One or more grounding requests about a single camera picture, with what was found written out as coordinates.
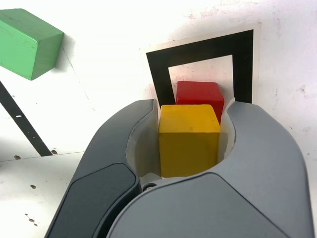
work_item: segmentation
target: wooden block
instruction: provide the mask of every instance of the wooden block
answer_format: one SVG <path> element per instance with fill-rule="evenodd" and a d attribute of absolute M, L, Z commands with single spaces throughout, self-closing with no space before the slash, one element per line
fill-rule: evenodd
<path fill-rule="evenodd" d="M 178 81 L 176 104 L 209 104 L 212 106 L 219 124 L 221 122 L 224 98 L 217 83 Z"/>
<path fill-rule="evenodd" d="M 0 10 L 0 66 L 33 80 L 55 67 L 63 36 L 24 9 Z"/>
<path fill-rule="evenodd" d="M 165 105 L 158 127 L 161 174 L 190 176 L 217 163 L 220 126 L 210 105 Z"/>

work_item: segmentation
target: yellow cube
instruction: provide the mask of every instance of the yellow cube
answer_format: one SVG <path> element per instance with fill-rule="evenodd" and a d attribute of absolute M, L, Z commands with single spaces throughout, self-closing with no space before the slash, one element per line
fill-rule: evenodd
<path fill-rule="evenodd" d="M 161 175 L 190 176 L 217 163 L 220 126 L 210 105 L 165 105 L 158 127 Z"/>

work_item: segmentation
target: black strip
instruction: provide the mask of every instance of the black strip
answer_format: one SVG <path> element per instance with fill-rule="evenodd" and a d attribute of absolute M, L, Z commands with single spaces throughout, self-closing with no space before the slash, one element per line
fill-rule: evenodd
<path fill-rule="evenodd" d="M 16 104 L 15 100 L 11 97 L 7 89 L 0 82 L 0 103 L 15 121 L 17 126 L 29 140 L 29 142 L 33 145 L 34 149 L 41 156 L 52 155 L 48 147 L 41 140 L 40 136 L 34 130 L 29 120 L 26 118 L 22 110 Z"/>
<path fill-rule="evenodd" d="M 229 55 L 232 55 L 234 97 L 236 101 L 252 103 L 253 30 L 249 30 L 148 52 L 159 105 L 175 104 L 169 67 Z"/>

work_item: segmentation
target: table surface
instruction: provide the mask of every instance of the table surface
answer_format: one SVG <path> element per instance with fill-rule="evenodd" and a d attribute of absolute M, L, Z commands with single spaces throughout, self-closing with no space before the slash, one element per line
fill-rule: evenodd
<path fill-rule="evenodd" d="M 0 236 L 43 238 L 82 155 L 0 162 Z M 316 227 L 316 163 L 307 164 L 307 168 Z"/>

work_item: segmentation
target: white surface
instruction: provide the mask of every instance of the white surface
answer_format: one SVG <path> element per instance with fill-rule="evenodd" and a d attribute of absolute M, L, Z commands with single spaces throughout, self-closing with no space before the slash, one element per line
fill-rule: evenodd
<path fill-rule="evenodd" d="M 0 162 L 0 236 L 43 238 L 81 157 L 73 153 Z"/>
<path fill-rule="evenodd" d="M 0 161 L 40 156 L 10 116 L 0 119 L 0 151 Z"/>
<path fill-rule="evenodd" d="M 49 149 L 84 151 L 111 115 L 152 98 L 140 48 L 260 22 L 258 104 L 292 133 L 307 160 L 317 160 L 317 112 L 311 110 L 317 103 L 315 0 L 216 0 L 195 9 L 184 2 L 148 8 L 138 2 L 132 8 L 58 2 L 1 3 L 24 7 L 66 33 L 57 69 L 30 82 L 0 68 L 1 81 Z"/>

